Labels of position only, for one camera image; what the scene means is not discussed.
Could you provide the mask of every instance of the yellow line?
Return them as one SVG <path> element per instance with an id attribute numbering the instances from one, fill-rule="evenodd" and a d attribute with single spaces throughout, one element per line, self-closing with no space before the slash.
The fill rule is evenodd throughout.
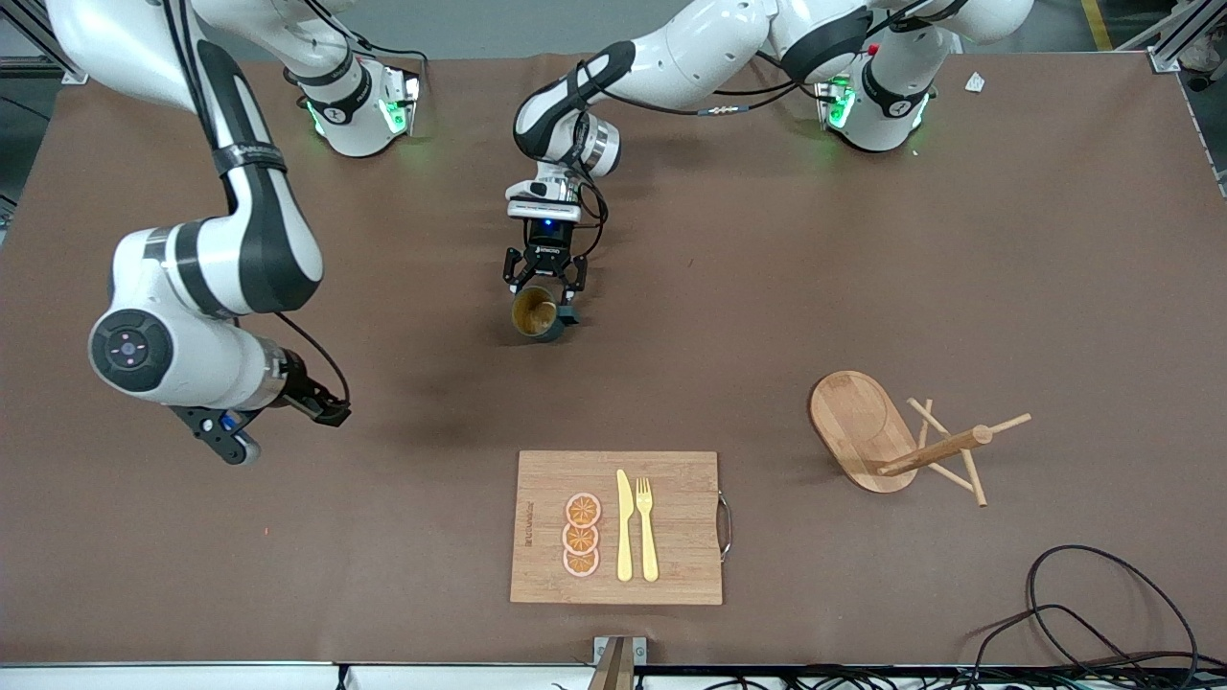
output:
<path id="1" fill-rule="evenodd" d="M 1103 23 L 1103 12 L 1099 11 L 1098 0 L 1082 0 L 1082 14 L 1086 15 L 1086 23 L 1091 26 L 1096 49 L 1112 50 L 1112 39 L 1108 38 L 1108 27 Z"/>

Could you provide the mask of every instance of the table surface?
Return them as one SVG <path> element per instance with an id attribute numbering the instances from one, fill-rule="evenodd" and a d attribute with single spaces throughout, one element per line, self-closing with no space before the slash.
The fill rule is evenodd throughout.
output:
<path id="1" fill-rule="evenodd" d="M 248 66 L 328 264 L 298 318 L 355 415 L 264 415 L 238 469 L 86 360 L 119 238 L 225 212 L 199 129 L 64 90 L 0 253 L 0 661 L 569 662 L 637 634 L 660 663 L 967 662 L 1067 541 L 1135 562 L 1225 652 L 1227 227 L 1174 76 L 956 56 L 877 156 L 800 96 L 718 119 L 602 106 L 625 156 L 585 322 L 536 345 L 501 280 L 503 189 L 533 172 L 509 123 L 571 60 L 433 64 L 431 138 L 369 160 L 314 136 L 280 66 Z M 331 381 L 275 319 L 244 327 Z M 1033 413 L 979 453 L 990 507 L 933 473 L 849 483 L 806 413 L 849 368 L 952 427 Z M 725 604 L 510 604 L 520 449 L 719 452 Z M 1061 556 L 1039 587 L 1125 647 L 1184 646 L 1106 566 Z M 1023 626 L 988 661 L 1058 659 Z"/>

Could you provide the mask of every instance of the gray floor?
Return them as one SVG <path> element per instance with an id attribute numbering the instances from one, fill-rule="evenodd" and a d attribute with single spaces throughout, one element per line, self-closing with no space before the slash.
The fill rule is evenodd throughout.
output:
<path id="1" fill-rule="evenodd" d="M 584 53 L 618 39 L 648 33 L 666 22 L 688 0 L 536 0 L 492 4 L 490 0 L 366 0 L 344 15 L 351 28 L 375 43 L 415 48 L 438 59 L 521 58 L 539 53 Z M 1101 2 L 1113 43 L 1121 43 L 1166 14 L 1171 0 Z M 269 59 L 255 45 L 210 32 L 239 60 Z M 0 21 L 0 55 L 25 53 L 11 27 Z M 1000 43 L 974 52 L 1094 50 L 1079 0 L 1036 0 L 1027 23 Z M 58 83 L 47 80 L 0 80 L 0 96 L 50 114 Z M 1193 95 L 1204 135 L 1227 167 L 1227 86 Z M 0 102 L 0 193 L 20 199 L 42 141 L 45 123 Z"/>

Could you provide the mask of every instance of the citrus slice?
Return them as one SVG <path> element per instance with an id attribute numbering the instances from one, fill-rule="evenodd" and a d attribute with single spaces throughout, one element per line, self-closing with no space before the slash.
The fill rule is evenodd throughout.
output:
<path id="1" fill-rule="evenodd" d="M 575 527 L 567 523 L 562 528 L 562 546 L 577 556 L 585 556 L 596 550 L 601 535 L 595 527 Z"/>
<path id="2" fill-rule="evenodd" d="M 567 522 L 580 529 L 601 519 L 601 502 L 591 494 L 575 494 L 567 501 Z"/>
<path id="3" fill-rule="evenodd" d="M 569 551 L 562 552 L 562 567 L 575 577 L 588 577 L 596 572 L 596 566 L 601 565 L 601 552 L 594 550 L 591 554 L 577 556 Z"/>

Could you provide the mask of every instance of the cutting board handle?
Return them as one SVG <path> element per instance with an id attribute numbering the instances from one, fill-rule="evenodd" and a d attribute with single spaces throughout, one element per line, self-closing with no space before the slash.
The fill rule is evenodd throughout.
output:
<path id="1" fill-rule="evenodd" d="M 720 562 L 729 560 L 729 551 L 733 550 L 733 508 L 729 507 L 729 500 L 724 497 L 724 491 L 717 491 L 715 497 L 719 501 L 715 506 L 715 534 L 719 539 L 720 534 L 720 508 L 724 508 L 724 548 L 720 549 Z"/>

